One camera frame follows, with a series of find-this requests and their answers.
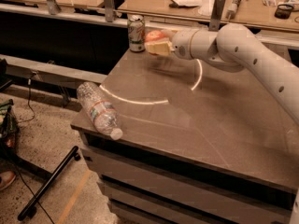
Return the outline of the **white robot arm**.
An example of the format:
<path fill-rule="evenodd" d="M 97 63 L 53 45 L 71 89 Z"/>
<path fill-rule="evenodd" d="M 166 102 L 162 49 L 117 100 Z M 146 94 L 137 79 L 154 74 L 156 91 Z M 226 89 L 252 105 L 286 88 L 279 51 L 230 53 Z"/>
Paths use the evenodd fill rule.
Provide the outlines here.
<path fill-rule="evenodd" d="M 151 31 L 146 51 L 153 55 L 175 53 L 185 60 L 203 60 L 220 70 L 248 69 L 288 115 L 299 122 L 299 69 L 265 47 L 245 26 L 230 23 L 218 32 L 198 29 Z"/>

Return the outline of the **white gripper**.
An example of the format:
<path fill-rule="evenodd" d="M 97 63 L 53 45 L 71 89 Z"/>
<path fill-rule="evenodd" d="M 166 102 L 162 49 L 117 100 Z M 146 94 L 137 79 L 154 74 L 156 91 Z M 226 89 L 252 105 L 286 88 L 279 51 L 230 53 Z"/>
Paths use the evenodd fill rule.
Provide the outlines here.
<path fill-rule="evenodd" d="M 190 52 L 190 44 L 192 41 L 192 36 L 194 34 L 193 30 L 181 30 L 172 31 L 163 29 L 162 33 L 172 39 L 170 41 L 150 41 L 145 44 L 146 51 L 153 55 L 169 56 L 172 52 L 172 45 L 174 48 L 174 53 L 180 58 L 185 60 L 191 60 L 192 55 Z"/>

